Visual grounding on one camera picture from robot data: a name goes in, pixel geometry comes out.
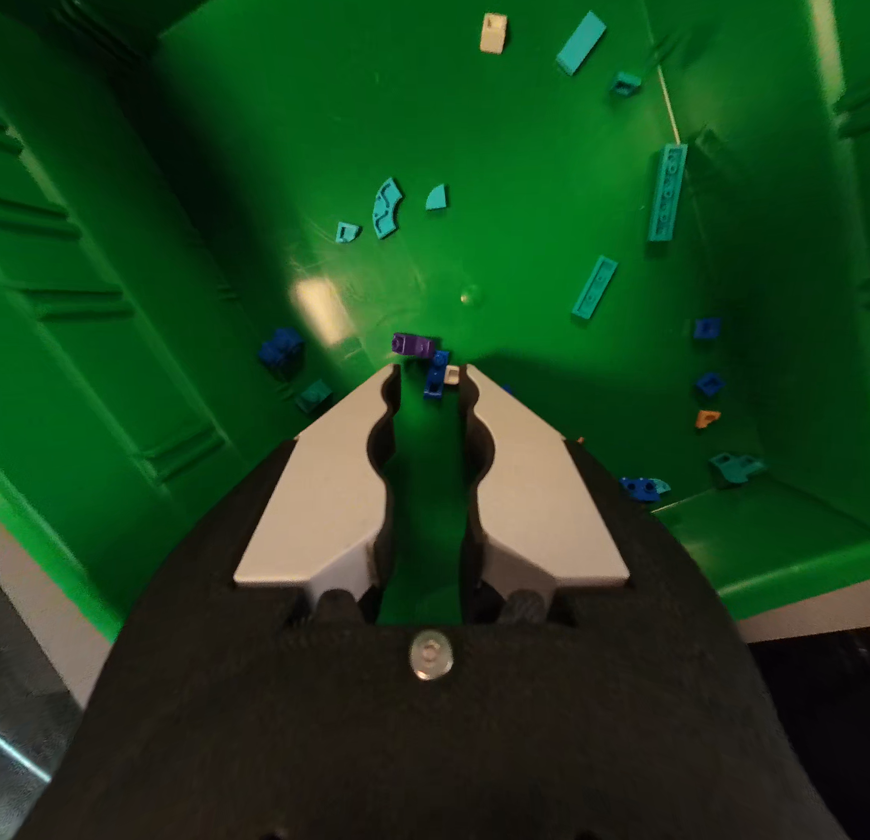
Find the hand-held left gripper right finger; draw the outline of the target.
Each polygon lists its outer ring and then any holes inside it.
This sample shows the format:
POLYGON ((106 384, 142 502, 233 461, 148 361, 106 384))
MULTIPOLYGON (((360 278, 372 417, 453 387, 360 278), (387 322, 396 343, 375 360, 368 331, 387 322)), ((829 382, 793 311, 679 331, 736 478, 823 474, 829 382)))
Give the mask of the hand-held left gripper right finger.
POLYGON ((567 439, 472 364, 459 371, 459 404, 473 471, 466 594, 549 603, 563 590, 624 588, 629 570, 567 439))

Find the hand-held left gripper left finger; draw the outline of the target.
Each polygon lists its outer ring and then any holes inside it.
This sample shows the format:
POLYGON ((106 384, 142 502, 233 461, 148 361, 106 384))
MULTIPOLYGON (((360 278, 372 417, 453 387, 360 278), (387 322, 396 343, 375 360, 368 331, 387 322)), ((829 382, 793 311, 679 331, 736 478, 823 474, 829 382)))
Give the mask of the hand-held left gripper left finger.
POLYGON ((394 497, 384 466, 396 450, 401 369, 379 369, 294 440, 234 572, 242 588, 291 587, 314 607, 342 590, 381 593, 393 571, 394 497))

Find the green plastic bin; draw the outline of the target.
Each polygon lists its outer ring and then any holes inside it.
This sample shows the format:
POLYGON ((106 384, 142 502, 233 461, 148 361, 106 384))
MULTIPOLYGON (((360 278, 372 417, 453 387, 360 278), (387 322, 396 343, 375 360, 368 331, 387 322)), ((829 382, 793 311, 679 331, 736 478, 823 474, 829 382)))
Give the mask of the green plastic bin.
POLYGON ((653 510, 736 619, 868 582, 868 0, 2 0, 2 110, 49 201, 3 222, 2 505, 104 640, 303 428, 294 396, 337 402, 400 329, 667 482, 653 510), (675 229, 648 242, 668 143, 675 229), (282 327, 306 349, 276 377, 282 327), (722 452, 767 470, 731 486, 722 452))

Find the blue lego brick cluster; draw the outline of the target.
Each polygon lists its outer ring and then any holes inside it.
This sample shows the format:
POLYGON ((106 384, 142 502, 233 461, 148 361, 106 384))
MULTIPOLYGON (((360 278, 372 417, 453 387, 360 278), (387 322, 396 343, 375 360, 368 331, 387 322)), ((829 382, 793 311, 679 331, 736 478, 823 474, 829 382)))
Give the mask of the blue lego brick cluster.
POLYGON ((293 327, 277 328, 271 338, 262 343, 257 351, 257 359, 276 377, 287 377, 294 373, 305 355, 304 337, 293 327))

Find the short teal lego plate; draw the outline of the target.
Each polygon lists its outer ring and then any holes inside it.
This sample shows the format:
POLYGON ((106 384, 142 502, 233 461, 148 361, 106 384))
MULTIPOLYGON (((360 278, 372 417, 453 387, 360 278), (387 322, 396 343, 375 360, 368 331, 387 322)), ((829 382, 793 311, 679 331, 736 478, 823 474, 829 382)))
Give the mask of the short teal lego plate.
POLYGON ((585 282, 571 310, 571 315, 588 321, 599 305, 606 289, 614 278, 619 264, 605 256, 600 256, 585 282))

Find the teal curved lego piece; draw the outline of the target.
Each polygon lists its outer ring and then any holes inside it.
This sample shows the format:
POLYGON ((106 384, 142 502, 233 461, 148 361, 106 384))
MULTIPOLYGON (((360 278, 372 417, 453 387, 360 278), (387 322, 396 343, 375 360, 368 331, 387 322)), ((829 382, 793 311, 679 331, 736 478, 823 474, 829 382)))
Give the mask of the teal curved lego piece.
POLYGON ((405 194, 394 177, 377 189, 372 208, 372 229, 378 240, 392 236, 398 229, 398 210, 405 194))

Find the long teal lego plate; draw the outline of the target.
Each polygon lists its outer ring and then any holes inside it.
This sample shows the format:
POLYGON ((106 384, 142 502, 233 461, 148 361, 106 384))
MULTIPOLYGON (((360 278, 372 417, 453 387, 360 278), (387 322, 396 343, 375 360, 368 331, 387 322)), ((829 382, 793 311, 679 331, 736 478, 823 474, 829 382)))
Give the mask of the long teal lego plate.
POLYGON ((688 146, 685 143, 668 143, 661 151, 651 204, 648 242, 667 242, 673 238, 687 154, 688 146))

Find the teal smooth lego tile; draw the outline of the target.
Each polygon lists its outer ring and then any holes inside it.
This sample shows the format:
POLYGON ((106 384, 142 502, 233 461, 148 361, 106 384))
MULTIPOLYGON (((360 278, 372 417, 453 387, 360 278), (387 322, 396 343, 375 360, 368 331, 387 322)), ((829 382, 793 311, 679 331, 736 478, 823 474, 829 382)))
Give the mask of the teal smooth lego tile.
POLYGON ((607 26, 592 10, 588 11, 556 55, 556 63, 567 76, 575 75, 602 41, 607 26))

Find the teal lego bracket piece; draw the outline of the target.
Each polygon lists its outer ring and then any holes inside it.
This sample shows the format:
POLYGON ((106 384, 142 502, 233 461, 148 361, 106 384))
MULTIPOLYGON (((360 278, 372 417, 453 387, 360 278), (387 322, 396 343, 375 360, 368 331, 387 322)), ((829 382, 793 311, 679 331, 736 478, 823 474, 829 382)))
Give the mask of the teal lego bracket piece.
POLYGON ((731 454, 722 452, 713 455, 708 464, 722 481, 731 486, 748 483, 749 479, 767 470, 767 465, 761 459, 750 454, 731 454))

